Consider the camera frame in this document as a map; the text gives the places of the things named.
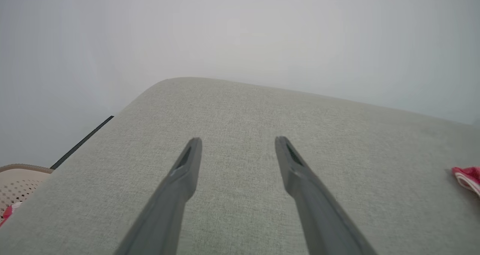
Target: black baseboard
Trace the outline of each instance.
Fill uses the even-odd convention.
[[[103,125],[105,125],[108,121],[110,121],[111,119],[113,118],[113,115],[110,116],[109,118],[107,118],[105,121],[103,121],[103,123],[101,123],[98,127],[96,127],[96,129],[94,129],[92,132],[89,133],[89,135],[87,135],[85,138],[83,138],[83,140],[81,140],[79,143],[77,143],[72,149],[70,149],[70,151],[67,152],[67,154],[64,154],[57,162],[55,162],[55,164],[53,164],[53,166],[51,166],[50,168],[51,169],[56,169],[58,168],[58,166],[60,166],[60,164],[62,164],[71,154],[73,154],[75,151],[77,151],[77,149],[79,149],[80,146],[82,146],[82,144],[84,144],[93,134],[95,134],[95,132],[97,132],[99,129],[101,129],[103,127]]]

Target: gray fabric ottoman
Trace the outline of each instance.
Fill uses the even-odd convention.
[[[152,86],[70,156],[2,228],[2,254],[111,254],[191,137],[203,140],[178,254],[306,254],[274,139],[287,136],[379,254],[477,254],[480,201],[451,176],[480,130],[389,108],[217,79]]]

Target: red and white fabric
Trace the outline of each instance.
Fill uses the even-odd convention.
[[[451,168],[451,172],[462,187],[475,192],[480,197],[480,167],[454,167]]]

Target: pink cloth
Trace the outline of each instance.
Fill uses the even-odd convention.
[[[454,167],[451,168],[451,172],[462,187],[475,192],[480,197],[480,167]]]
[[[0,223],[0,226],[2,226],[5,221],[7,221],[7,219],[15,212],[15,209],[17,209],[21,204],[22,202],[15,202],[14,204],[7,207],[7,210],[3,212],[3,221]]]

